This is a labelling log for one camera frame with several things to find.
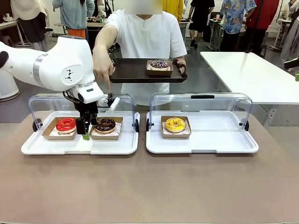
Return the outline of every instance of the white cylindrical base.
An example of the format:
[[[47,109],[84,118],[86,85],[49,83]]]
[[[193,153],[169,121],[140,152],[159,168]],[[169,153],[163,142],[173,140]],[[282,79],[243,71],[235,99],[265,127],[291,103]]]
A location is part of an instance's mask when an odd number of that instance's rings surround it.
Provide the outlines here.
[[[19,95],[19,89],[11,74],[0,70],[0,101],[10,100]]]

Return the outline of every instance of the gray pants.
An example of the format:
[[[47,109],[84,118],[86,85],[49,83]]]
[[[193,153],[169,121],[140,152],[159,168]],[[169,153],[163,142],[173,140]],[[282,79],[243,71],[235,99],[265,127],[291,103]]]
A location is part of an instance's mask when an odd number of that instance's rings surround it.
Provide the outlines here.
[[[299,21],[295,19],[295,22],[285,39],[285,44],[282,48],[279,56],[277,66],[281,69],[284,68],[284,63],[292,59],[297,58],[299,55]]]

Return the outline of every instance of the yellow frosted donut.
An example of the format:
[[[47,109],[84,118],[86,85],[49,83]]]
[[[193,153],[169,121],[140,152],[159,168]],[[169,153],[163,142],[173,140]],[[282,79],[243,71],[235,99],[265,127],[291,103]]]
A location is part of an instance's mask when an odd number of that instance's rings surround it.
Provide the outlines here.
[[[178,133],[185,129],[186,124],[181,118],[169,118],[165,123],[165,127],[172,133]]]

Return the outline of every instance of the white robotic arm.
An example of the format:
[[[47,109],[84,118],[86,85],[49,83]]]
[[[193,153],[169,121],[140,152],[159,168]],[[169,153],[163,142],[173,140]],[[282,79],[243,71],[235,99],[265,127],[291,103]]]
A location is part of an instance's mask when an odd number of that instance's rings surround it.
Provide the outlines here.
[[[95,124],[99,106],[114,110],[119,102],[111,94],[104,95],[94,81],[92,54],[88,42],[80,37],[61,36],[48,52],[0,42],[0,70],[25,83],[62,91],[80,112],[78,134],[86,134],[90,123]]]

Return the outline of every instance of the hand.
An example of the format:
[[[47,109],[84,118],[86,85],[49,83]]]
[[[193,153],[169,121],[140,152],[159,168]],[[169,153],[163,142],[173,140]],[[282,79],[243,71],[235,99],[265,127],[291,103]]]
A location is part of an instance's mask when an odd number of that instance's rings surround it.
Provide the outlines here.
[[[113,74],[114,66],[105,46],[95,46],[93,49],[93,72],[100,80],[104,80],[108,90],[111,90],[109,76]]]
[[[183,64],[183,65],[186,66],[186,61],[183,58],[178,58],[178,64],[179,65]],[[184,67],[180,68],[179,71],[181,72],[181,74],[183,74],[184,72],[186,72]]]

